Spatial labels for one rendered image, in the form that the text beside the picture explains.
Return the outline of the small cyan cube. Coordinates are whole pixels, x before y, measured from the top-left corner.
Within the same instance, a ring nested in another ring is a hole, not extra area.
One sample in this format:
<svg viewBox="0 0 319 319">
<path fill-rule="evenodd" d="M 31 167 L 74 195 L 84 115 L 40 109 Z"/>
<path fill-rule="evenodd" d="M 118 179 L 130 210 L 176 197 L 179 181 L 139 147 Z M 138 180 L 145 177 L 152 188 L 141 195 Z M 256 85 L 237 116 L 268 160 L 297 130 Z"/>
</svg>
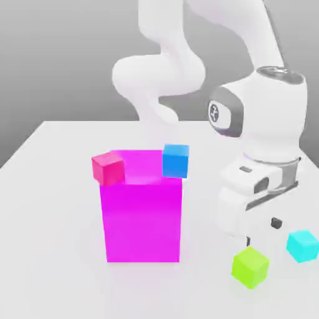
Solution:
<svg viewBox="0 0 319 319">
<path fill-rule="evenodd" d="M 315 260 L 319 254 L 319 240 L 309 230 L 291 232 L 286 250 L 298 263 Z"/>
</svg>

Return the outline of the large magenta box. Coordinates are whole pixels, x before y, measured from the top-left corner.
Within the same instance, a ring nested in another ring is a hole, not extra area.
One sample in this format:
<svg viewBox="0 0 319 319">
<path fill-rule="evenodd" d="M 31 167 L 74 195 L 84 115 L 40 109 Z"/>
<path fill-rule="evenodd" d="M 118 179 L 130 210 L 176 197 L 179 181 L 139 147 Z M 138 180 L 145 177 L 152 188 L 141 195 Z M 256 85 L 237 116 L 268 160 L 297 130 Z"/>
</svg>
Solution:
<svg viewBox="0 0 319 319">
<path fill-rule="evenodd" d="M 100 187 L 108 262 L 179 262 L 183 182 L 162 175 L 161 150 L 116 150 L 125 180 Z"/>
</svg>

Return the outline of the small blue cube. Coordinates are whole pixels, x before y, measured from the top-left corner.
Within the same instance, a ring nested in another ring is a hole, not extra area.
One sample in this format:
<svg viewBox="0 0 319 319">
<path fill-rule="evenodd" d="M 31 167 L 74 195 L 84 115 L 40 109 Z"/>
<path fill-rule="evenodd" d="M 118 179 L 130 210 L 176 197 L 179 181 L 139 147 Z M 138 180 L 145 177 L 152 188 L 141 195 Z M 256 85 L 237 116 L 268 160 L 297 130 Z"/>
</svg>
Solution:
<svg viewBox="0 0 319 319">
<path fill-rule="evenodd" d="M 189 163 L 189 146 L 166 144 L 162 156 L 162 173 L 164 177 L 187 178 Z"/>
</svg>

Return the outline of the small green cube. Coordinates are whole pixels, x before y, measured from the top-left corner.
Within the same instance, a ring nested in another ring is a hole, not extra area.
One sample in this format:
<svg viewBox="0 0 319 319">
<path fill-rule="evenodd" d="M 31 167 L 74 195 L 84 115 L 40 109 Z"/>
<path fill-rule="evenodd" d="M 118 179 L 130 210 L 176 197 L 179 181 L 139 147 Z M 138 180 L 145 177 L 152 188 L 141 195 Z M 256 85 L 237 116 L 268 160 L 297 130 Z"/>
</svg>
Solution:
<svg viewBox="0 0 319 319">
<path fill-rule="evenodd" d="M 247 288 L 254 289 L 266 279 L 269 262 L 268 257 L 248 246 L 234 256 L 231 274 Z"/>
</svg>

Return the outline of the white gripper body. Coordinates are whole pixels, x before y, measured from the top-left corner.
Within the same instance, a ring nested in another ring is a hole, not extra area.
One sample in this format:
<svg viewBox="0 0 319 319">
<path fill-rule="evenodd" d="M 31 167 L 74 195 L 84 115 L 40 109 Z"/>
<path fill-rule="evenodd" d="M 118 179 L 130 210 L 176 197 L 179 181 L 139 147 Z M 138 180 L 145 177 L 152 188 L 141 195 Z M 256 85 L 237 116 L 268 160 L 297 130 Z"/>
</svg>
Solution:
<svg viewBox="0 0 319 319">
<path fill-rule="evenodd" d="M 265 190 L 248 196 L 229 187 L 222 187 L 217 196 L 217 224 L 230 237 L 243 239 L 249 236 L 247 211 L 298 187 L 295 181 L 289 187 Z"/>
</svg>

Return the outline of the small pink cube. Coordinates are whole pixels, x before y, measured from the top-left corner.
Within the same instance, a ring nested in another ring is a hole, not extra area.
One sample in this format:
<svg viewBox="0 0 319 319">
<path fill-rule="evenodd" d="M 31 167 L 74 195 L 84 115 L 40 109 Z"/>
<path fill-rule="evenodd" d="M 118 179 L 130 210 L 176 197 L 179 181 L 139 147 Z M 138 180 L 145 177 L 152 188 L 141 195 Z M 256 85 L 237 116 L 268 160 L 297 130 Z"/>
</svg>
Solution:
<svg viewBox="0 0 319 319">
<path fill-rule="evenodd" d="M 125 163 L 114 152 L 92 157 L 93 177 L 101 186 L 111 186 L 125 180 Z"/>
</svg>

